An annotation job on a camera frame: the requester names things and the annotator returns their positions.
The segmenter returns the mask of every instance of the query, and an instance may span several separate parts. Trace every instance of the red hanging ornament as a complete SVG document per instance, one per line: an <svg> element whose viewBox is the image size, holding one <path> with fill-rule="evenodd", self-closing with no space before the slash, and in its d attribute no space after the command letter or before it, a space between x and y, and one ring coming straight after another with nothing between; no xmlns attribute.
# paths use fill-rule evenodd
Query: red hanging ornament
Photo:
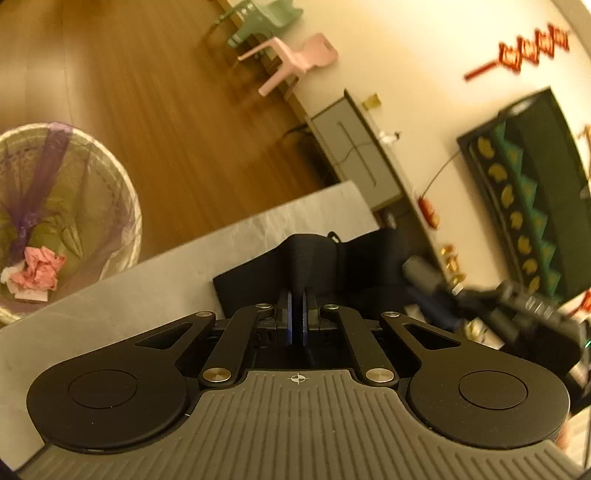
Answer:
<svg viewBox="0 0 591 480"><path fill-rule="evenodd" d="M522 57L518 48L509 47L503 42L499 43L499 63L514 73L521 71Z"/></svg>
<svg viewBox="0 0 591 480"><path fill-rule="evenodd" d="M551 59L554 58L554 39L552 35L542 32L539 28L535 29L535 44L540 51L544 52Z"/></svg>
<svg viewBox="0 0 591 480"><path fill-rule="evenodd" d="M568 32L565 32L561 28L555 27L551 23L548 24L548 30L556 45L558 45L560 48L563 48L566 51L570 51Z"/></svg>
<svg viewBox="0 0 591 480"><path fill-rule="evenodd" d="M524 60L529 60L534 65L540 64L540 49L534 41L519 35L517 37L517 50L519 50Z"/></svg>
<svg viewBox="0 0 591 480"><path fill-rule="evenodd" d="M565 51L569 51L569 32L548 24L548 32L535 29L535 41L528 40L522 36L517 37L517 48L509 47L505 43L499 43L499 56L497 59L485 63L471 72L464 75L465 81L472 80L481 73L487 72L496 66L504 65L514 73L521 72L523 59L534 65L540 63L540 52L544 52L551 59L554 58L554 45L558 45Z"/></svg>

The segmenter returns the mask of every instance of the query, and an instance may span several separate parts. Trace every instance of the crumpled pink paper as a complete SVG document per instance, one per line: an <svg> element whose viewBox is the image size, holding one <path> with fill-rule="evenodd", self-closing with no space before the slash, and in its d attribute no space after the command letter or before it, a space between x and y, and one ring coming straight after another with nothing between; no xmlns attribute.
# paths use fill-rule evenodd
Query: crumpled pink paper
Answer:
<svg viewBox="0 0 591 480"><path fill-rule="evenodd" d="M28 290L56 290L57 273L66 263L66 257L55 253L47 247L25 248L25 261L27 269L14 272L10 279L19 287Z"/></svg>

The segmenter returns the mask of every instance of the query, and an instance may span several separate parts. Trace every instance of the white table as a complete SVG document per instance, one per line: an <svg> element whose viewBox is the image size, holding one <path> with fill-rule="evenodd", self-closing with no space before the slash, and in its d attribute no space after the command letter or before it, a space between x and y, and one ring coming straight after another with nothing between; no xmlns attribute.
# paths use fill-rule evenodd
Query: white table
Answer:
<svg viewBox="0 0 591 480"><path fill-rule="evenodd" d="M198 310L222 314L212 278L292 233L376 230L351 182L313 193L198 238L0 329L0 458L19 468L43 441L26 396L47 368Z"/></svg>

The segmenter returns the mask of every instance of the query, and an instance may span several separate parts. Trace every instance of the black fabric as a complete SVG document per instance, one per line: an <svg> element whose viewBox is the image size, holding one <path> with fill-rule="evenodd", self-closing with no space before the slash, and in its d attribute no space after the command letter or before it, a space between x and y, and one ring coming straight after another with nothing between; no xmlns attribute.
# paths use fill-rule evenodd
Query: black fabric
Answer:
<svg viewBox="0 0 591 480"><path fill-rule="evenodd" d="M408 303L402 263L408 248L402 235L383 229L350 242L312 234L291 235L273 250L213 279L226 316L260 302L276 303L282 289L301 304L311 288L319 304L350 306L367 319Z"/></svg>
<svg viewBox="0 0 591 480"><path fill-rule="evenodd" d="M0 460L0 480L19 480L19 476L15 474L8 465Z"/></svg>

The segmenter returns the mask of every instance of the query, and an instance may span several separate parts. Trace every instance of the green plastic chair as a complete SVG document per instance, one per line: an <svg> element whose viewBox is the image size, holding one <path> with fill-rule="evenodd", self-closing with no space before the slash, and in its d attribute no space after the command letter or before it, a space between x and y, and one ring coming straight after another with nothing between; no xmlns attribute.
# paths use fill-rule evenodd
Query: green plastic chair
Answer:
<svg viewBox="0 0 591 480"><path fill-rule="evenodd" d="M257 5L244 0L217 18L218 26L233 13L242 15L243 24L228 38L228 45L236 48L250 35L261 34L266 38L278 37L289 25L301 17L304 10L293 6L293 0L275 0L268 5Z"/></svg>

